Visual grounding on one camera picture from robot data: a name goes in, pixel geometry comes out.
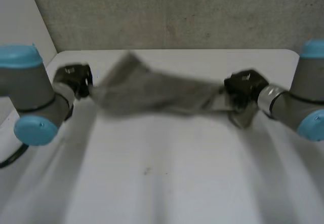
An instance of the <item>concrete wall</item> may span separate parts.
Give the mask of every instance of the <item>concrete wall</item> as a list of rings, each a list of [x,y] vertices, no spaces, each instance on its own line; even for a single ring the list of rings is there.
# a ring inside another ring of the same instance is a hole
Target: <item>concrete wall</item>
[[[58,51],[286,48],[324,36],[324,0],[36,0]]]

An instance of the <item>white wall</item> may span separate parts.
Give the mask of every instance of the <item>white wall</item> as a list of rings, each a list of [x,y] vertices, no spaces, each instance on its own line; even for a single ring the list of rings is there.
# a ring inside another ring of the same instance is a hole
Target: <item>white wall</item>
[[[34,0],[0,0],[0,45],[34,43],[47,65],[56,49]],[[8,98],[0,99],[0,123],[13,106]]]

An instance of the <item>blue cap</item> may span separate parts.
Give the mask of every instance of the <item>blue cap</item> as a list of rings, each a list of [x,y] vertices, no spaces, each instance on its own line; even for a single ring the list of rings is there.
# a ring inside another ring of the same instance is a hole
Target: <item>blue cap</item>
[[[302,58],[324,58],[324,39],[309,40],[302,49]]]
[[[0,68],[32,68],[43,63],[35,46],[0,46]]]
[[[324,109],[314,111],[304,118],[297,132],[311,141],[324,140]]]
[[[58,128],[48,119],[35,116],[22,116],[15,124],[16,137],[27,145],[46,145],[57,134]]]

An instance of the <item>white table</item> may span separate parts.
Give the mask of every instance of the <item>white table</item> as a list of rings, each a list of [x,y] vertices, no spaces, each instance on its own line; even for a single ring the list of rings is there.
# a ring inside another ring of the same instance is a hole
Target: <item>white table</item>
[[[47,70],[90,64],[97,83],[123,51],[58,54]],[[139,50],[156,69],[222,80],[255,68],[289,87],[289,50]],[[0,141],[17,140],[12,112]],[[0,171],[0,223],[324,223],[324,147],[259,113],[241,131],[226,116],[110,119],[90,99],[47,146]]]

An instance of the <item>fabric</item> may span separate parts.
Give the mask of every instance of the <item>fabric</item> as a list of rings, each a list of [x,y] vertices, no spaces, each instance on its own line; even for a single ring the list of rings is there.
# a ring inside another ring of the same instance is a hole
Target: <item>fabric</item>
[[[124,56],[103,81],[90,88],[91,98],[112,115],[165,111],[197,115],[228,112],[232,123],[246,128],[256,105],[235,108],[222,82],[205,82],[154,71],[132,53]]]

